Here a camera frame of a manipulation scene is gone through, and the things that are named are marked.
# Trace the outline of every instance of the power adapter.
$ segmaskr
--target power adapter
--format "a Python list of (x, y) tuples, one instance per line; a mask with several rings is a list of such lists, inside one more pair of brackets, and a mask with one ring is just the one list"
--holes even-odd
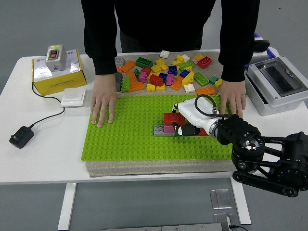
[(23, 148), (33, 136), (34, 132), (31, 128), (22, 126), (14, 135), (11, 136), (10, 143), (17, 148)]

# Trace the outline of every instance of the white lego brick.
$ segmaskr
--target white lego brick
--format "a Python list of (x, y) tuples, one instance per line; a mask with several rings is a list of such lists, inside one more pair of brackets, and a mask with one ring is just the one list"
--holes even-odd
[(184, 85), (184, 89), (185, 89), (186, 93), (191, 93), (191, 92), (195, 91), (192, 83)]
[(187, 62), (190, 60), (190, 57), (188, 57), (186, 54), (182, 55), (182, 57), (184, 58), (184, 62)]
[(168, 56), (169, 56), (169, 51), (162, 51), (161, 53), (160, 53), (160, 57), (161, 58), (165, 58), (165, 59), (167, 59), (168, 58)]

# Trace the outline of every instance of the green lego brick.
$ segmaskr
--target green lego brick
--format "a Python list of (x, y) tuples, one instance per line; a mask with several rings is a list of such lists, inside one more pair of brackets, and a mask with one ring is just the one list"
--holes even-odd
[(215, 82), (218, 80), (218, 77), (217, 76), (212, 76), (209, 80), (210, 84), (215, 84)]
[(125, 77), (122, 79), (122, 84), (121, 84), (121, 92), (127, 92), (129, 90), (129, 84), (130, 84), (130, 78)]
[[(122, 96), (116, 101), (112, 124), (108, 123), (109, 110), (102, 128), (91, 123), (90, 115), (81, 160), (230, 159), (232, 145), (223, 146), (208, 136), (154, 136), (154, 126), (164, 124), (164, 113), (172, 112), (175, 103), (196, 96)], [(211, 97), (215, 101), (220, 99), (216, 95)]]
[(193, 78), (203, 87), (204, 85), (208, 84), (208, 79), (202, 75), (200, 72), (196, 72), (193, 76)]
[(147, 67), (147, 66), (148, 67), (152, 67), (153, 66), (153, 62), (151, 60), (139, 57), (136, 60), (136, 66), (139, 66), (139, 67)]
[(134, 72), (135, 72), (136, 78), (138, 78), (140, 75), (140, 71), (138, 69), (135, 69)]
[(194, 62), (192, 60), (189, 60), (183, 64), (179, 65), (179, 69), (180, 71), (183, 71), (186, 67), (192, 66), (193, 68), (196, 67), (196, 64), (194, 64)]

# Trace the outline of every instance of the lego brick pile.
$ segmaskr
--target lego brick pile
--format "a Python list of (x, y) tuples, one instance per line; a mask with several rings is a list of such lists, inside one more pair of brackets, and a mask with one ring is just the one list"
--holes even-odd
[[(144, 57), (137, 59), (116, 57), (117, 66), (116, 87), (118, 92), (136, 92), (146, 90), (149, 92), (166, 91), (171, 88), (174, 91), (184, 88), (186, 93), (216, 94), (215, 88), (219, 88), (222, 80), (216, 75), (206, 77), (196, 69), (205, 69), (212, 59), (201, 53), (190, 58), (186, 54), (177, 54), (176, 58), (168, 59), (169, 52), (162, 51), (159, 58), (154, 61)], [(195, 90), (194, 81), (198, 83)]]

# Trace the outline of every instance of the person's right hand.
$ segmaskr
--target person's right hand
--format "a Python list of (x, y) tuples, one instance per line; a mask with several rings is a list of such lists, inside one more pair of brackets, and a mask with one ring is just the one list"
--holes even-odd
[(121, 96), (116, 93), (116, 79), (114, 74), (96, 76), (91, 100), (92, 124), (96, 124), (98, 112), (101, 114), (97, 127), (101, 128), (105, 120), (107, 106), (109, 105), (108, 122), (112, 123), (115, 117), (115, 102)]

